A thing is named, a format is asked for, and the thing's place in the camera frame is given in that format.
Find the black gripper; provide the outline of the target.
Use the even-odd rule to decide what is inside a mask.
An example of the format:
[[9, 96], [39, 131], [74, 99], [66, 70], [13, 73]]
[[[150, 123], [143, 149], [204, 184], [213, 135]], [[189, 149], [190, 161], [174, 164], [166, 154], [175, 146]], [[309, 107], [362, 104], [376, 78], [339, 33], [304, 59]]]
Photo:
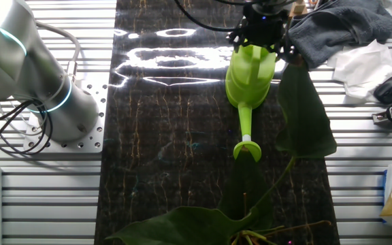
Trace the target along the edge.
[[238, 52], [246, 41], [256, 46], [272, 46], [277, 59], [294, 63], [298, 51], [285, 34], [287, 11], [285, 1], [251, 1], [244, 6], [244, 26], [228, 34], [228, 42]]

